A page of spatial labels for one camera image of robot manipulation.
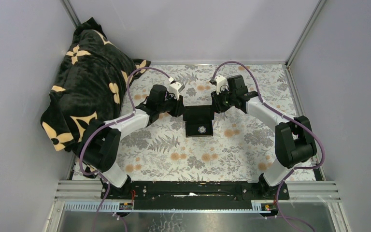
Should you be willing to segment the black paper box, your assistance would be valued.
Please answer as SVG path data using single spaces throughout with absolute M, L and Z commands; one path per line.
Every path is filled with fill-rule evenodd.
M 186 137 L 212 137 L 213 120 L 214 111 L 211 105 L 186 106 L 183 113 Z

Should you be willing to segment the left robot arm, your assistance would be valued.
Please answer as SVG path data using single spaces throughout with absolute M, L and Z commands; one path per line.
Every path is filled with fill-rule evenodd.
M 120 141 L 131 133 L 146 128 L 168 113 L 178 117 L 184 112 L 184 85 L 172 82 L 168 87 L 153 85 L 149 96 L 135 107 L 133 113 L 110 121 L 93 119 L 77 148 L 79 160 L 92 166 L 101 178 L 112 185 L 112 193 L 123 199 L 130 194 L 129 176 L 120 168 L 116 158 Z

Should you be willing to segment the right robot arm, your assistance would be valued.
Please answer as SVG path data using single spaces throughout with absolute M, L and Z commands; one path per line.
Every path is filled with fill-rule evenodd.
M 272 108 L 258 92 L 248 90 L 241 75 L 229 78 L 217 75 L 210 83 L 215 86 L 215 91 L 211 93 L 215 112 L 223 113 L 235 107 L 257 118 L 274 132 L 276 160 L 261 175 L 257 187 L 260 197 L 270 199 L 276 194 L 276 186 L 283 178 L 317 152 L 308 118 L 292 117 Z

